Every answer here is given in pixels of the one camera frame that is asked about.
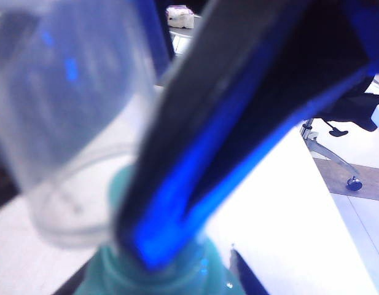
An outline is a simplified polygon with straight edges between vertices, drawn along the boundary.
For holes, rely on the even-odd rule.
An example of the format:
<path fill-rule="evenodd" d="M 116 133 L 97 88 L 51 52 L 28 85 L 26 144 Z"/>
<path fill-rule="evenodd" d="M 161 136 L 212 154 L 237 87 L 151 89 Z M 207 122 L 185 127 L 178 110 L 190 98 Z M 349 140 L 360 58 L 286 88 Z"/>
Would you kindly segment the blue black finger of the right gripper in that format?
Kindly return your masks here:
<path fill-rule="evenodd" d="M 157 77 L 163 76 L 175 56 L 165 14 L 169 3 L 170 1 L 146 1 L 149 9 L 147 40 Z"/>
<path fill-rule="evenodd" d="M 368 72 L 371 1 L 210 1 L 161 93 L 115 216 L 117 246 L 165 268 L 298 121 Z"/>

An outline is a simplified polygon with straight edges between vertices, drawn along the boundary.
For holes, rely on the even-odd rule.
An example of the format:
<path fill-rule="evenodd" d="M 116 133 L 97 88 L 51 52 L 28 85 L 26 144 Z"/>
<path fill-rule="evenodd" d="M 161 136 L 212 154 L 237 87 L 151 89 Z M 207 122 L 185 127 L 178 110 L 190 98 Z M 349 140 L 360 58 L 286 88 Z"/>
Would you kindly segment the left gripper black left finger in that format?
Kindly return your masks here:
<path fill-rule="evenodd" d="M 53 294 L 98 294 L 98 280 L 95 277 L 94 260 L 89 259 Z"/>

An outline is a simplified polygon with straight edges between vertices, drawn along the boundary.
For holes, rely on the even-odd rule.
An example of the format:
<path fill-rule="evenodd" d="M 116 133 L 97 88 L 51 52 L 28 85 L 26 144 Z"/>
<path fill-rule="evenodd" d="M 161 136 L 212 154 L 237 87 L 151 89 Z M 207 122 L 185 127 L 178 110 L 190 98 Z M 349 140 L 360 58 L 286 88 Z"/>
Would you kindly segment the left gripper blue black right finger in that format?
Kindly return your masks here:
<path fill-rule="evenodd" d="M 269 295 L 254 271 L 234 246 L 230 249 L 230 271 L 241 283 L 245 294 Z"/>

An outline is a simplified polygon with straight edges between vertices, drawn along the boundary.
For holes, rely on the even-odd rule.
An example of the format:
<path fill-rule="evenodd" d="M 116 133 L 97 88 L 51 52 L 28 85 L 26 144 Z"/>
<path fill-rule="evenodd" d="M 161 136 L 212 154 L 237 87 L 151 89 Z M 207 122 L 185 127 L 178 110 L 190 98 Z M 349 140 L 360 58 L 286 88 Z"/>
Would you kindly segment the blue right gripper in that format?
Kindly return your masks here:
<path fill-rule="evenodd" d="M 342 1 L 342 6 L 369 60 L 369 74 L 379 74 L 379 1 Z"/>

